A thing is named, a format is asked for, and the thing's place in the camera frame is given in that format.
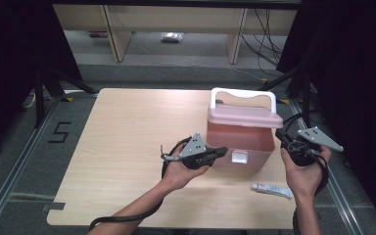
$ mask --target black cable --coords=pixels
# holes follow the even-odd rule
[[[249,42],[246,40],[246,38],[243,35],[242,35],[242,38],[243,38],[244,42],[246,43],[246,45],[250,48],[250,50],[252,50],[255,54],[257,54],[258,56],[264,58],[265,60],[267,60],[272,65],[277,66],[277,63],[273,62],[272,60],[270,60],[270,58],[264,56],[260,51],[256,50],[253,46],[251,46],[249,44]]]
[[[173,154],[173,152],[175,152],[175,150],[182,144],[184,143],[188,143],[190,140],[191,140],[192,137],[188,137],[186,139],[183,139],[181,141],[179,141],[174,147],[173,149],[169,152],[170,155]],[[164,175],[165,175],[165,172],[166,172],[166,169],[167,169],[167,163],[164,162],[163,163],[163,168],[162,168],[162,178],[164,178]],[[136,214],[136,215],[129,215],[129,216],[104,216],[104,217],[98,217],[96,219],[94,219],[91,223],[90,223],[90,227],[88,229],[88,231],[92,230],[98,223],[101,223],[101,222],[130,222],[130,221],[136,221],[136,220],[141,220],[141,219],[144,219],[148,216],[151,216],[152,214],[154,214],[162,205],[164,200],[161,200],[154,208],[152,208],[151,210],[149,211],[146,211],[146,212],[143,212],[143,213],[140,213],[140,214]]]
[[[277,47],[277,46],[273,43],[273,41],[271,40],[271,35],[270,35],[270,24],[269,24],[270,10],[266,9],[266,27],[264,27],[264,25],[263,25],[263,23],[262,23],[262,21],[261,21],[261,19],[260,19],[260,17],[259,17],[258,11],[257,11],[256,9],[255,9],[255,14],[256,14],[256,16],[258,17],[258,22],[260,23],[260,26],[261,26],[261,28],[263,29],[263,32],[264,32],[264,34],[263,34],[263,40],[262,40],[261,44],[263,44],[263,42],[264,42],[264,38],[267,37],[267,40],[269,41],[269,43],[270,43],[270,45],[271,45],[271,48],[267,48],[267,49],[269,49],[269,50],[271,50],[271,51],[273,51],[273,52],[278,53],[278,51],[276,51],[276,49],[277,49],[277,50],[279,50],[280,53],[281,53],[282,50],[281,50],[279,47]]]

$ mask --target floor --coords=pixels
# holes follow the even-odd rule
[[[237,64],[230,65],[224,36],[218,34],[186,33],[179,43],[163,43],[158,32],[137,32],[133,34],[124,60],[120,63],[114,61],[107,38],[92,38],[85,31],[66,31],[66,37],[84,80],[88,79],[88,82],[95,86],[110,84],[106,79],[114,79],[116,74],[109,73],[109,70],[117,68],[145,68],[149,72],[157,71],[155,68],[179,68],[180,71],[201,72],[215,70],[224,73],[221,74],[221,79],[224,79],[226,73],[238,74],[238,77],[244,77],[241,79],[255,80],[258,84],[281,74],[274,70],[275,66],[272,63],[259,59],[244,41],[240,47]],[[264,56],[276,62],[273,50],[260,48],[257,39],[262,41],[261,36],[254,38],[247,35],[245,38],[256,50],[261,49]],[[285,40],[286,37],[272,37],[279,49],[283,47]],[[193,81],[196,79],[204,78],[192,77]],[[66,85],[66,89],[73,90],[74,87]],[[283,99],[285,97],[281,94],[282,89],[279,87],[273,90]],[[90,95],[76,96],[73,106],[71,102],[63,100],[47,101],[49,118],[42,130],[33,128],[33,106],[25,109],[14,120],[14,124],[0,142],[1,146],[5,146],[0,152],[0,203],[4,206],[0,207],[0,234],[86,232],[86,227],[50,226],[46,223],[46,214],[53,206],[52,202],[63,180],[63,172],[68,167],[95,99],[95,96]],[[32,96],[25,100],[25,104],[31,100]],[[292,105],[279,105],[278,110],[282,115],[289,116],[299,112],[299,108],[299,102],[292,102]],[[71,120],[72,117],[73,121],[70,124],[60,125],[60,122]],[[333,137],[321,115],[311,116],[311,121]],[[60,136],[54,135],[57,128],[59,131],[68,132],[69,138],[63,144],[51,145],[51,141],[60,140]],[[291,126],[291,131],[299,128],[304,128],[304,124],[297,121]],[[328,188],[317,196],[315,203],[323,233],[376,234],[376,211],[351,167],[345,164],[345,154],[334,152],[330,166],[332,171]],[[223,234],[222,231],[218,232],[206,231],[203,234]],[[248,231],[248,234],[293,234],[293,231],[254,230]]]

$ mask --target metal rail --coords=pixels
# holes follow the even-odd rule
[[[45,127],[47,126],[48,120],[50,119],[51,115],[53,114],[55,108],[60,103],[60,98],[54,98],[51,101],[50,106],[48,107],[48,113],[45,119],[41,122],[39,126],[37,126],[30,135],[26,145],[23,147],[23,151],[21,152],[20,156],[18,157],[17,161],[15,162],[14,166],[12,167],[10,173],[8,174],[5,182],[0,188],[0,214],[2,210],[5,208],[5,205],[8,202],[8,199],[11,197],[11,193],[14,190],[18,180],[21,178],[23,171],[37,145],[39,142]]]
[[[292,112],[294,115],[300,114],[302,112],[301,107],[298,102],[294,99],[290,100]],[[306,129],[306,124],[302,118],[298,119],[298,125],[301,129]],[[331,169],[328,167],[329,171],[329,183],[327,184],[329,193],[331,194],[332,200],[334,200],[335,205],[337,206],[338,212],[341,215],[341,218],[347,227],[347,230],[350,235],[363,235],[364,232],[359,225],[358,220],[355,217],[355,213],[348,202],[347,197],[344,195],[343,190],[341,189],[335,175]]]

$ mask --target cable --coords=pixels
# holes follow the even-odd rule
[[[192,137],[185,138],[181,141],[179,141],[173,149],[169,152],[170,155],[175,152],[175,150],[182,144],[187,143]],[[163,168],[162,168],[162,178],[164,178],[165,172],[167,169],[167,163],[163,163]],[[104,217],[98,217],[94,219],[89,226],[88,231],[92,230],[97,224],[101,222],[130,222],[130,221],[136,221],[136,220],[141,220],[144,219],[148,216],[151,216],[154,214],[162,205],[164,200],[161,200],[156,206],[154,206],[151,210],[136,214],[136,215],[129,215],[129,216],[104,216]]]

